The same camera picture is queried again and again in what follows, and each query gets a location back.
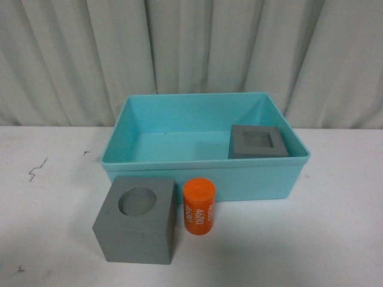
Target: turquoise plastic bin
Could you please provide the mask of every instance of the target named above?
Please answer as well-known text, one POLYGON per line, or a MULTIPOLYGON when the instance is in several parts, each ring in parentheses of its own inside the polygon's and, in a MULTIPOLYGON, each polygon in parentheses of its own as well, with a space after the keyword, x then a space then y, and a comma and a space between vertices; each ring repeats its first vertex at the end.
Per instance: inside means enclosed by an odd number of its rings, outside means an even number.
POLYGON ((211 180, 216 201, 286 198, 310 153, 265 93, 129 96, 101 159, 118 176, 211 180), (289 157, 227 159, 232 124, 277 126, 289 157))

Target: white curtain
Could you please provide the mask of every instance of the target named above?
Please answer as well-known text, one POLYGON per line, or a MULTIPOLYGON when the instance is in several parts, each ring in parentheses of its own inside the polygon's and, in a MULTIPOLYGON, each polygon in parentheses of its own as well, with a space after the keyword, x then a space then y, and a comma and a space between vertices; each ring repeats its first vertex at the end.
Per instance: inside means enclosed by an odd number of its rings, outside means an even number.
POLYGON ((0 124, 112 126, 131 94, 268 93, 383 128, 381 0, 3 0, 0 124))

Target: white table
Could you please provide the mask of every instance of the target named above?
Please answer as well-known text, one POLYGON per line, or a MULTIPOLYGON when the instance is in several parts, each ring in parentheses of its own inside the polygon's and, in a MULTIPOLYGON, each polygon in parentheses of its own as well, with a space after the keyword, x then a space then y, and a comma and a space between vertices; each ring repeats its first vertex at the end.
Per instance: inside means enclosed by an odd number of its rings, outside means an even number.
POLYGON ((171 265, 104 259, 111 131, 0 127, 0 286, 383 286, 383 130, 296 130, 312 155, 290 196, 216 203, 204 236, 178 206, 171 265))

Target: orange canister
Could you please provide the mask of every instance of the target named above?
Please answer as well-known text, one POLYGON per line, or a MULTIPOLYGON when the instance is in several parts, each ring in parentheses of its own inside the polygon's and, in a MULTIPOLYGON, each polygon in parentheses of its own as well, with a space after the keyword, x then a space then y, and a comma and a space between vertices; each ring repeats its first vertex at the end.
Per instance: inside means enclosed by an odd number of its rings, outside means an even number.
POLYGON ((193 178, 184 185, 184 221, 187 231, 203 235, 214 219, 215 186, 206 178, 193 178))

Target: dark mark on table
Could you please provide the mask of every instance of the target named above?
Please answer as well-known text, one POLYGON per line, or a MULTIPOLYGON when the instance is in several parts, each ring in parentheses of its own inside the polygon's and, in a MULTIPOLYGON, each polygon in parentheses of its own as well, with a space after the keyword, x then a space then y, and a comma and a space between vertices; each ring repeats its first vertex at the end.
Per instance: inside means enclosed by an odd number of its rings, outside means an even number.
POLYGON ((33 180, 33 178, 35 177, 36 174, 32 173, 35 169, 40 169, 43 167, 43 165, 45 165, 45 163, 47 162, 48 158, 46 158, 44 160, 44 162, 42 163, 42 165, 38 166, 38 167, 34 167, 33 169, 31 169, 31 171, 28 173, 29 175, 32 175, 31 179, 29 180, 29 182, 31 182, 33 180))

